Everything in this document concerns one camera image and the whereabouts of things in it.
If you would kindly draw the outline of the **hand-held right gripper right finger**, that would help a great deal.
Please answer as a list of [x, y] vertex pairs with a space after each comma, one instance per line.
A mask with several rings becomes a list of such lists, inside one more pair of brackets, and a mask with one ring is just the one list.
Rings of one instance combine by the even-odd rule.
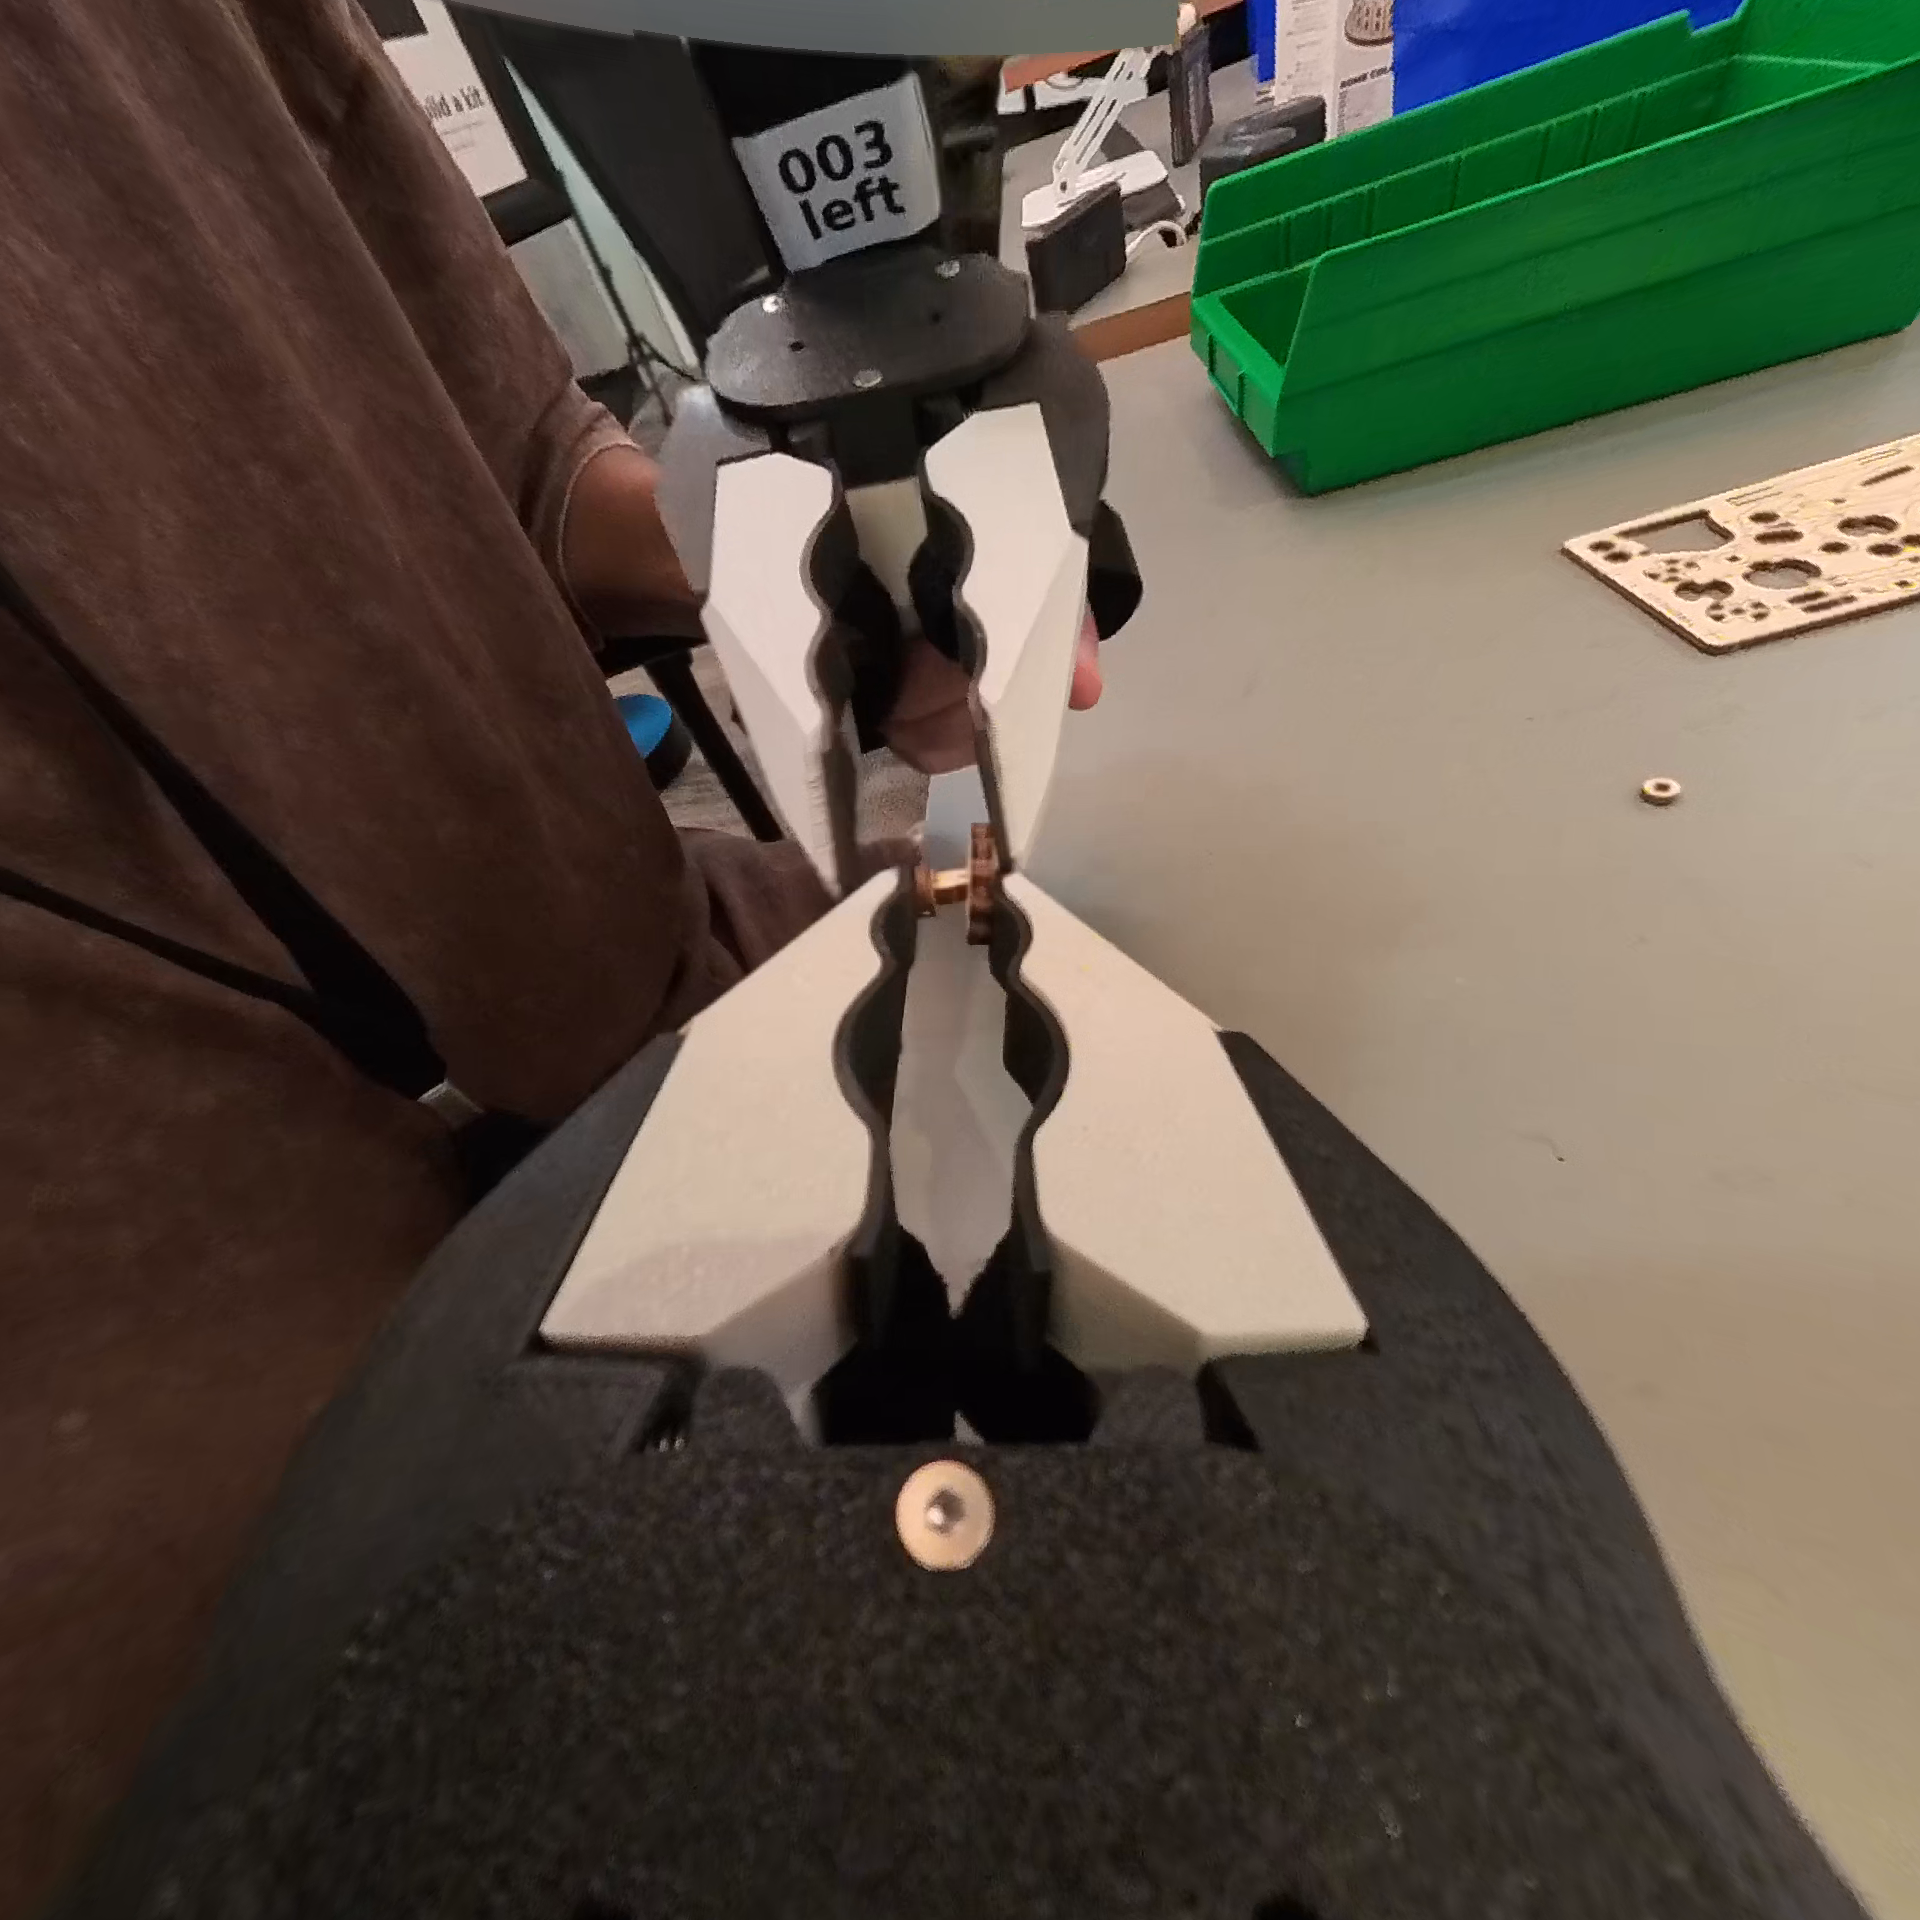
[[1002, 1066], [1028, 1102], [1009, 1225], [955, 1310], [955, 1409], [1077, 1445], [1100, 1385], [1360, 1350], [1370, 1321], [1242, 1066], [1263, 1055], [1059, 906], [996, 889]]

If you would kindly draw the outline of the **white printed carton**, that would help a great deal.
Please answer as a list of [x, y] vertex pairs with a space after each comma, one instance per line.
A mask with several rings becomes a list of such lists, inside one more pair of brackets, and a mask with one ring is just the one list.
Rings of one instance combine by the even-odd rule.
[[1315, 105], [1324, 138], [1392, 119], [1393, 2], [1252, 2], [1248, 11], [1261, 101]]

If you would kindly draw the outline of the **person's left hand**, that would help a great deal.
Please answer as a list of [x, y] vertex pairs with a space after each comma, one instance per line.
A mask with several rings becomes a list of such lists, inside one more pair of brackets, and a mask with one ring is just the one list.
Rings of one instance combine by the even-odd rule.
[[[1084, 713], [1102, 696], [1100, 635], [1092, 613], [1082, 616], [1068, 685], [1068, 711]], [[923, 636], [903, 643], [898, 699], [881, 723], [885, 746], [925, 777], [954, 775], [975, 763], [971, 682], [958, 663]]]

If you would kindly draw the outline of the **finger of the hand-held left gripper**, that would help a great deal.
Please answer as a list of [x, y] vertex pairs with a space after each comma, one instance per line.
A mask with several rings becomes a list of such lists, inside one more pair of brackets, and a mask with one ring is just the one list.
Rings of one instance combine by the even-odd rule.
[[831, 633], [814, 565], [840, 512], [825, 466], [756, 452], [713, 477], [702, 629], [779, 827], [835, 899], [858, 891], [847, 699], [819, 685]]
[[1075, 531], [1036, 400], [964, 418], [922, 460], [931, 551], [951, 570], [974, 760], [1002, 869], [1031, 861], [1088, 613]]

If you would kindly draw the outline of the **green plastic bin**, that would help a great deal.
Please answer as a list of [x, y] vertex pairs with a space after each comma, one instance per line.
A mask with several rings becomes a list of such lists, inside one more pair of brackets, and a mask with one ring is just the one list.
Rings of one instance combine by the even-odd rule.
[[1684, 13], [1212, 187], [1191, 351], [1307, 497], [1908, 330], [1918, 7]]

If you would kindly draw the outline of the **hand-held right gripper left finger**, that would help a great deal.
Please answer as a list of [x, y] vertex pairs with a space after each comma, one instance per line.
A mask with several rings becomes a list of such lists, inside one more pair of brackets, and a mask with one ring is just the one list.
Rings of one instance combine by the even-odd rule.
[[954, 1437], [947, 1291], [893, 1178], [915, 939], [881, 871], [683, 1026], [543, 1347], [756, 1372], [830, 1445]]

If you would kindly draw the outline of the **black box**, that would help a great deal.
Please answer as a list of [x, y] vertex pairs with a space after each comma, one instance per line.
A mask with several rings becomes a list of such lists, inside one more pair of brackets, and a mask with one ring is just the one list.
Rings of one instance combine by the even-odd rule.
[[1330, 105], [1321, 95], [1265, 102], [1229, 123], [1214, 123], [1196, 156], [1197, 200], [1233, 177], [1312, 150], [1328, 140]]
[[1127, 267], [1129, 231], [1117, 183], [1102, 184], [1026, 228], [1022, 253], [1031, 310], [1068, 316], [1112, 286]]

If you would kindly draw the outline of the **white desk lamp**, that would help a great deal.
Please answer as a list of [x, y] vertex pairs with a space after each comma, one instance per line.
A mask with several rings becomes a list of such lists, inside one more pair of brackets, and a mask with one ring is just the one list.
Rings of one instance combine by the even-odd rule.
[[1105, 187], [1129, 197], [1167, 183], [1167, 169], [1153, 152], [1134, 148], [1121, 156], [1105, 156], [1105, 143], [1115, 133], [1121, 110], [1145, 99], [1153, 54], [1150, 47], [1121, 50], [1112, 57], [1104, 77], [1092, 83], [1051, 156], [1045, 183], [1026, 193], [1019, 203], [1022, 232], [1039, 232]]

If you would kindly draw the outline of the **blue round object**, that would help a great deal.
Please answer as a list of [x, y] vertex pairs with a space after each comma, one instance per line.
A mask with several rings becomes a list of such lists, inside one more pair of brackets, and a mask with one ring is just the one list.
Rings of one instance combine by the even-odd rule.
[[693, 760], [692, 732], [673, 706], [655, 693], [615, 695], [614, 708], [653, 791], [669, 793]]

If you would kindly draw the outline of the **white sign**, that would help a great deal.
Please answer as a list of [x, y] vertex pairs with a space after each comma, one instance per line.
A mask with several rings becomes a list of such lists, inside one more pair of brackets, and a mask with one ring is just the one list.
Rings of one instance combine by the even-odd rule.
[[486, 200], [531, 180], [501, 110], [446, 9], [415, 5], [419, 32], [380, 32], [389, 64], [472, 193]]

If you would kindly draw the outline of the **person's left forearm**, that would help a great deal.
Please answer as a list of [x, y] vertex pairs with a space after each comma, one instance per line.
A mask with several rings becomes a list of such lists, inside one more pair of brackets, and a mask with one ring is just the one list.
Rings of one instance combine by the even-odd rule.
[[610, 444], [580, 470], [562, 529], [565, 589], [602, 643], [693, 635], [702, 601], [668, 538], [660, 469], [636, 444]]

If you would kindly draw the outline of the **wooden part sheet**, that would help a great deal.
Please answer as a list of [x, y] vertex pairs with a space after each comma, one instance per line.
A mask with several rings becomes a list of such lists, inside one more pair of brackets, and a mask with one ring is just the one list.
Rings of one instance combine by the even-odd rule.
[[1564, 557], [1706, 656], [1918, 601], [1918, 437], [1581, 534]]

